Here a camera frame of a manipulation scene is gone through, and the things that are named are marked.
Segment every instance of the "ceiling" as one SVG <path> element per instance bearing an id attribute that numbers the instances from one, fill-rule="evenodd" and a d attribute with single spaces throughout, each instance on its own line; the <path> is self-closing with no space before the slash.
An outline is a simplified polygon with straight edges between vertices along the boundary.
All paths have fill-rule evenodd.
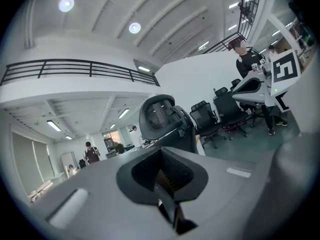
<path id="1" fill-rule="evenodd" d="M 19 106 L 6 107 L 5 110 L 32 130 L 59 142 L 65 140 L 65 136 L 78 138 L 110 131 L 112 124 L 117 129 L 136 122 L 140 107 L 148 97 L 147 93 L 92 98 L 74 95 L 21 103 Z M 127 114 L 118 118 L 125 109 L 129 109 Z M 61 131 L 50 127 L 47 120 L 52 120 Z"/>
<path id="2" fill-rule="evenodd" d="M 74 0 L 69 12 L 60 0 L 35 0 L 32 14 L 34 39 L 57 30 L 108 36 L 148 53 L 163 63 L 190 56 L 209 41 L 207 48 L 235 33 L 240 0 Z M 131 23 L 141 25 L 129 32 Z"/>
<path id="3" fill-rule="evenodd" d="M 291 22 L 293 22 L 296 18 L 295 14 L 290 10 L 288 3 L 292 0 L 274 0 L 273 7 L 271 9 L 272 14 L 274 14 L 285 26 Z M 278 29 L 269 21 L 266 21 L 260 36 L 256 43 L 254 44 L 254 48 L 257 51 L 262 51 L 265 48 L 268 48 L 273 42 L 283 38 L 281 33 L 278 33 L 274 36 L 272 34 L 276 32 Z"/>

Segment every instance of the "round ceiling light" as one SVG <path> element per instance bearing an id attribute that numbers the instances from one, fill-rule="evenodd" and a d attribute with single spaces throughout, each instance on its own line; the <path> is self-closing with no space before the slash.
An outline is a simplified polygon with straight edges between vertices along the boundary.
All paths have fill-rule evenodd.
<path id="1" fill-rule="evenodd" d="M 130 31 L 132 34 L 136 34 L 136 33 L 138 33 L 140 30 L 141 30 L 141 26 L 140 26 L 140 24 L 137 23 L 137 22 L 134 22 L 134 23 L 132 23 L 132 24 L 129 26 L 129 31 Z"/>
<path id="2" fill-rule="evenodd" d="M 74 0 L 60 0 L 59 9 L 61 12 L 67 13 L 74 7 L 74 5 Z"/>

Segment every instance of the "gray floor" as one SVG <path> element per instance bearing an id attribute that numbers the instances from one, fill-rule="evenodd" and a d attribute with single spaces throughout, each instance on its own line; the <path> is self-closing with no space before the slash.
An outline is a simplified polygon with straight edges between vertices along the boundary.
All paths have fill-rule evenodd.
<path id="1" fill-rule="evenodd" d="M 224 140 L 222 137 L 214 137 L 218 149 L 214 148 L 213 143 L 207 142 L 203 149 L 208 157 L 219 158 L 232 161 L 243 161 L 257 163 L 267 151 L 274 151 L 283 142 L 299 134 L 298 125 L 292 114 L 287 118 L 288 126 L 274 126 L 275 135 L 269 136 L 267 125 L 264 118 L 256 120 L 255 128 L 251 128 L 251 120 L 242 128 L 248 133 L 244 137 L 239 131 L 231 133 L 233 140 Z M 221 135 L 229 136 L 227 132 L 221 131 Z"/>

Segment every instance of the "person's leg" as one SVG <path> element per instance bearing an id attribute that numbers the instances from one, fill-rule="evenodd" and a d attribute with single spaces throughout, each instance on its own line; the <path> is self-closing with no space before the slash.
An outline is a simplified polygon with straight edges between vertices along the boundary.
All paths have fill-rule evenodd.
<path id="1" fill-rule="evenodd" d="M 280 116 L 273 116 L 274 118 L 274 122 L 277 126 L 287 126 L 288 122 L 285 121 L 283 118 L 281 118 Z"/>
<path id="2" fill-rule="evenodd" d="M 269 135 L 274 135 L 274 134 L 275 134 L 275 131 L 274 131 L 274 121 L 273 121 L 272 116 L 270 115 L 269 110 L 266 108 L 265 105 L 263 105 L 263 106 L 261 107 L 261 110 L 262 110 L 262 113 L 263 113 L 263 116 L 264 116 L 266 125 L 268 126 L 268 134 L 269 134 Z"/>

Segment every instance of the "metal railing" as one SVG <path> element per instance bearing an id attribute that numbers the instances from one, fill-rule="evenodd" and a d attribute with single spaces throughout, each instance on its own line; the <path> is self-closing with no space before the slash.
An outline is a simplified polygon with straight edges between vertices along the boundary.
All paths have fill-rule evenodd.
<path id="1" fill-rule="evenodd" d="M 238 37 L 241 37 L 241 39 L 246 41 L 250 34 L 252 25 L 255 22 L 259 1 L 260 0 L 241 0 L 240 3 L 242 5 L 242 10 L 240 10 L 237 32 L 216 43 L 202 54 L 223 52 L 228 49 L 229 42 Z"/>
<path id="2" fill-rule="evenodd" d="M 54 75 L 87 75 L 119 78 L 132 82 L 160 86 L 155 74 L 138 72 L 126 67 L 82 59 L 39 59 L 6 66 L 0 86 L 23 78 L 40 78 Z"/>

